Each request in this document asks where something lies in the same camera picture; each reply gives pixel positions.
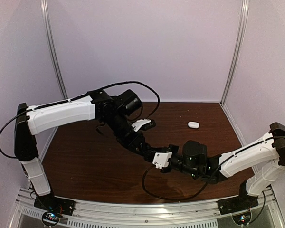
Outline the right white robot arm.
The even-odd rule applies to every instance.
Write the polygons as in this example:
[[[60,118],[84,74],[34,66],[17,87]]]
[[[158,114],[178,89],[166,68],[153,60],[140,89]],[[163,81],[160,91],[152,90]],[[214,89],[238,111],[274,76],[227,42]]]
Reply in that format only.
[[[182,154],[168,150],[157,152],[152,161],[157,169],[167,171],[175,169],[190,175],[193,179],[201,178],[209,184],[217,184],[236,173],[259,163],[265,163],[261,171],[244,182],[244,192],[234,199],[237,209],[245,209],[252,197],[274,182],[285,172],[285,126],[276,122],[270,125],[270,131],[261,138],[237,150],[207,156],[207,147],[196,141],[187,141]]]

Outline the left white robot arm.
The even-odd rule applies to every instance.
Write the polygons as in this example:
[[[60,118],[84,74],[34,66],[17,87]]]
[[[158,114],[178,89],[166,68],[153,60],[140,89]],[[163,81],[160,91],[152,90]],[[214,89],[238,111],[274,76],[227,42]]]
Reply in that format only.
[[[110,127],[124,148],[156,164],[161,150],[152,148],[142,133],[153,127],[155,122],[142,119],[130,123],[127,119],[141,107],[141,100],[130,89],[118,96],[110,96],[103,90],[94,90],[56,103],[18,106],[14,153],[24,167],[36,195],[40,197],[40,203],[47,210],[56,210],[59,201],[52,195],[52,188],[39,159],[35,135],[74,122],[98,120]]]

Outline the white earbud charging case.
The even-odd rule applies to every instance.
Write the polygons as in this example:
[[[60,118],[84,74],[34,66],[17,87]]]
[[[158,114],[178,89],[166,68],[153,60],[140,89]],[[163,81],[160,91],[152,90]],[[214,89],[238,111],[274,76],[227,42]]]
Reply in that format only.
[[[198,122],[190,121],[188,122],[188,127],[192,129],[198,129],[200,127],[200,124]]]

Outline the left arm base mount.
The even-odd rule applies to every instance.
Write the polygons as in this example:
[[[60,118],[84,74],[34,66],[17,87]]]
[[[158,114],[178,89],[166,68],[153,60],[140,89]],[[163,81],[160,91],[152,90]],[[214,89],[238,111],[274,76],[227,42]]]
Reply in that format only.
[[[53,190],[49,194],[40,196],[36,192],[34,206],[50,212],[62,215],[73,215],[75,201],[70,199],[59,198],[54,195]]]

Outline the black round cap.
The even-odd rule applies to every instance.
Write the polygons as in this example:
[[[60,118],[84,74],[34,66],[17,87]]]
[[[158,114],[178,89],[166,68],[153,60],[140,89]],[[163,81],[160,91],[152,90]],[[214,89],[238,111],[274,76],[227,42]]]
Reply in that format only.
[[[179,146],[169,144],[167,151],[172,152],[173,154],[175,154],[175,153],[177,154],[179,151]]]

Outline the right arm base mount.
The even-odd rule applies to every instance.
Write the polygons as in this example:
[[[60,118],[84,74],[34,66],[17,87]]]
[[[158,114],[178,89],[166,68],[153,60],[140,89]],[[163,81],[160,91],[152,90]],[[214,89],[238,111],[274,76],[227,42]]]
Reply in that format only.
[[[238,196],[218,201],[218,208],[221,215],[248,210],[258,206],[258,197],[249,196],[246,185],[247,181],[240,185]]]

